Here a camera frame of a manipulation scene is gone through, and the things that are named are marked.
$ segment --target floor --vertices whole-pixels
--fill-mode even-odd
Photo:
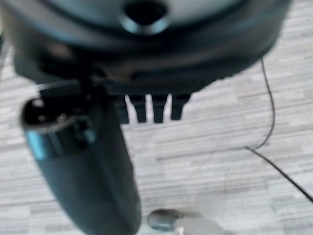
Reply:
[[[313,2],[295,1],[281,39],[265,58],[277,108],[260,152],[313,195]],[[0,234],[81,235],[48,189],[19,128],[35,86],[15,75],[12,51],[0,82]],[[136,169],[143,215],[195,210],[237,235],[311,235],[313,205],[243,146],[269,131],[269,98],[257,64],[195,94],[181,122],[123,126]],[[157,235],[146,224],[140,235]]]

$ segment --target round hole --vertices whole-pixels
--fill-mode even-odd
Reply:
[[[153,35],[162,32],[168,26],[167,8],[154,0],[137,0],[124,7],[122,25],[135,34]]]
[[[126,15],[135,23],[150,25],[166,15],[166,7],[155,1],[137,1],[125,7]]]

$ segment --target black cable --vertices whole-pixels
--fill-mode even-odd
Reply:
[[[285,172],[282,171],[275,163],[273,163],[271,160],[269,160],[267,157],[263,156],[262,154],[258,153],[257,151],[253,150],[249,147],[244,147],[244,149],[251,151],[255,155],[259,156],[260,158],[263,158],[266,162],[268,162],[270,165],[272,165],[276,170],[279,171],[290,183],[292,183],[300,192],[304,194],[304,196],[313,203],[313,197],[311,197],[300,185],[298,185],[293,179],[291,179]]]
[[[267,163],[269,163],[272,167],[274,167],[279,173],[281,173],[292,185],[294,185],[300,192],[303,193],[303,195],[310,201],[313,203],[313,197],[310,196],[298,183],[296,183],[293,179],[290,178],[289,175],[287,175],[282,169],[280,169],[275,163],[273,163],[271,160],[269,160],[267,157],[265,157],[264,155],[258,153],[256,150],[260,149],[261,147],[263,147],[268,140],[270,139],[271,135],[273,134],[273,130],[275,127],[275,123],[276,123],[276,109],[275,109],[275,102],[274,102],[274,98],[273,98],[273,94],[271,92],[269,83],[268,83],[268,76],[266,73],[266,68],[265,68],[265,63],[264,63],[264,59],[262,58],[261,60],[262,62],[262,71],[263,71],[263,75],[264,75],[264,79],[265,79],[265,83],[266,83],[266,87],[268,89],[268,95],[270,97],[270,102],[271,102],[271,109],[272,109],[272,125],[270,128],[269,133],[267,134],[266,138],[264,139],[264,141],[257,147],[255,148],[251,148],[248,146],[245,146],[244,149],[252,152],[253,154],[259,156],[260,158],[262,158],[263,160],[265,160]]]
[[[268,90],[268,95],[269,95],[271,109],[272,109],[272,125],[271,125],[270,130],[269,130],[266,138],[264,139],[264,141],[261,144],[259,144],[258,146],[252,148],[253,150],[258,150],[258,149],[262,148],[268,142],[268,140],[270,139],[271,135],[273,134],[274,127],[275,127],[275,124],[276,124],[275,102],[274,102],[274,97],[273,97],[272,91],[271,91],[269,83],[268,83],[268,75],[266,73],[266,68],[265,68],[265,63],[264,63],[264,59],[263,58],[261,59],[261,64],[262,64],[262,72],[263,72],[263,75],[264,75],[265,84],[266,84],[266,88]]]

